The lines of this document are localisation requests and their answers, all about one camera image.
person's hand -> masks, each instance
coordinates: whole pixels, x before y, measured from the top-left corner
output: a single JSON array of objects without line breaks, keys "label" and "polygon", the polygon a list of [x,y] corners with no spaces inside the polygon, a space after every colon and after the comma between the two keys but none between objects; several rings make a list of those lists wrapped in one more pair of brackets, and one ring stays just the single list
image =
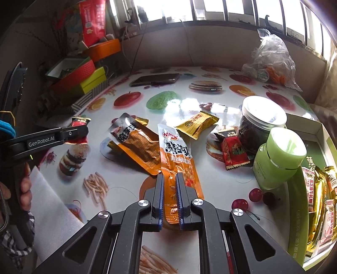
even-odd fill
[{"label": "person's hand", "polygon": [[[28,163],[26,163],[25,164],[25,177],[22,179],[21,185],[20,185],[21,192],[22,192],[20,196],[20,205],[21,205],[21,208],[26,211],[30,210],[31,202],[32,202],[32,192],[30,191],[32,187],[32,183],[30,181],[30,178],[28,177],[29,175],[30,175],[30,168],[29,168]],[[11,193],[9,189],[3,183],[0,182],[0,184],[1,184],[1,189],[3,192],[3,196],[5,200],[8,200],[11,196]]]}]

plastic jar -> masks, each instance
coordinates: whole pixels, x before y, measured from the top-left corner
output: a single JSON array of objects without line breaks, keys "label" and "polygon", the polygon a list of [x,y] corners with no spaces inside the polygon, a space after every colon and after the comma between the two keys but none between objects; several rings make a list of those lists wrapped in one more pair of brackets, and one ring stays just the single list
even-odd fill
[{"label": "plastic jar", "polygon": [[306,155],[305,144],[294,131],[273,128],[254,159],[258,184],[266,190],[279,187],[296,173]]},{"label": "plastic jar", "polygon": [[237,130],[245,152],[255,155],[259,147],[267,142],[270,130],[283,128],[286,122],[285,111],[272,100],[260,96],[245,98]]}]

silver screw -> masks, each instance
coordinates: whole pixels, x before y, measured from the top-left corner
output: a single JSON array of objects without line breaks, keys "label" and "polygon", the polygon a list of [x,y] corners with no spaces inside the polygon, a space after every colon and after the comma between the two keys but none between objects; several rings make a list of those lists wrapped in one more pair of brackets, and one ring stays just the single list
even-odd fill
[{"label": "silver screw", "polygon": [[204,203],[204,201],[202,199],[194,199],[193,200],[193,204],[195,204],[196,206],[200,206]]},{"label": "silver screw", "polygon": [[145,207],[149,204],[149,201],[148,200],[140,200],[138,202],[138,205],[141,206],[141,207]]},{"label": "silver screw", "polygon": [[243,215],[243,210],[240,208],[233,209],[233,214],[235,216],[242,216]]},{"label": "silver screw", "polygon": [[103,210],[100,213],[98,213],[98,217],[100,219],[106,219],[107,217],[109,217],[109,214],[110,213],[108,211]]}]

blue strap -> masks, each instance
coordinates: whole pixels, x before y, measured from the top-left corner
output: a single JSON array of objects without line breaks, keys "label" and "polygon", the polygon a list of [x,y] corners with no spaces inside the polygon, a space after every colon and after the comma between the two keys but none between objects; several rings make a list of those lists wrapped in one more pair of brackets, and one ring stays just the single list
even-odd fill
[{"label": "blue strap", "polygon": [[12,125],[2,120],[0,120],[0,131],[9,134],[11,138],[15,138],[16,136],[15,129],[12,127]]}]

barcode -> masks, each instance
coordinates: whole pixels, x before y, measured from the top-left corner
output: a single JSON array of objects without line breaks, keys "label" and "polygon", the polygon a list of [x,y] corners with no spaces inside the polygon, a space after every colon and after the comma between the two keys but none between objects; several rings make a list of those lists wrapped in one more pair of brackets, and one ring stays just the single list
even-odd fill
[{"label": "barcode", "polygon": [[331,189],[334,189],[337,187],[337,179],[333,175],[329,175],[330,183],[331,183]]}]

